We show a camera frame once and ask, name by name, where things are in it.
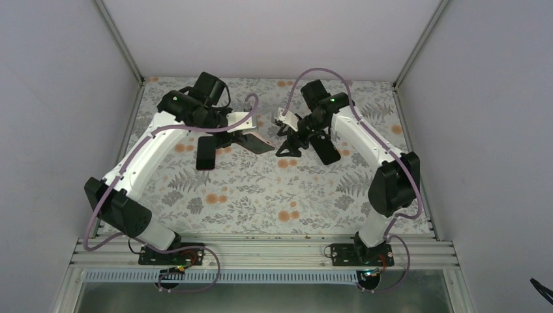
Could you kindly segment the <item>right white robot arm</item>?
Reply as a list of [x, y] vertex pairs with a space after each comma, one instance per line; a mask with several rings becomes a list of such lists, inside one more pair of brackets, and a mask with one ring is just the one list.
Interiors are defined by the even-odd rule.
[[420, 159], [414, 152], [402, 152], [370, 126], [349, 91], [331, 95], [320, 80], [314, 80], [301, 88], [301, 94], [308, 115], [301, 117], [288, 108], [277, 111], [278, 135], [285, 141], [276, 155], [299, 158], [311, 147], [325, 165], [335, 163], [341, 158], [331, 139], [336, 132], [374, 168], [367, 195], [376, 214], [353, 237], [355, 261], [370, 265], [387, 242], [393, 222], [402, 216], [400, 210], [420, 198]]

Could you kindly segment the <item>black phone case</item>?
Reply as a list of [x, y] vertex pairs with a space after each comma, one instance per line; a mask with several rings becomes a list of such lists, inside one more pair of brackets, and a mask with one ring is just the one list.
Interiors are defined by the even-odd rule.
[[310, 144], [324, 165], [330, 165], [341, 159], [340, 153], [326, 133], [311, 137]]

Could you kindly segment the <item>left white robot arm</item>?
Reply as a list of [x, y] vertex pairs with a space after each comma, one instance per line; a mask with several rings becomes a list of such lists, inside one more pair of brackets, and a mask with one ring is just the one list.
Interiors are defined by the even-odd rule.
[[152, 174], [174, 145], [190, 132], [229, 133], [246, 123], [245, 117], [229, 123], [229, 105], [217, 104], [228, 85], [216, 76], [202, 72], [194, 85], [167, 92], [157, 104], [157, 110], [144, 133], [123, 159], [101, 179], [89, 178], [85, 193], [93, 213], [87, 225], [83, 246], [95, 251], [88, 239], [96, 219], [155, 250], [166, 264], [181, 257], [177, 232], [153, 217], [150, 209], [138, 200]]

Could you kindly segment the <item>magenta phone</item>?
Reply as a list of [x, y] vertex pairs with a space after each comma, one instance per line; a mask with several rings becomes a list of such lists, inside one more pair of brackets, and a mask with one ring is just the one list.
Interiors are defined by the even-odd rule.
[[196, 169], [209, 171], [215, 168], [217, 155], [217, 141], [214, 136], [202, 136], [198, 138], [196, 153]]

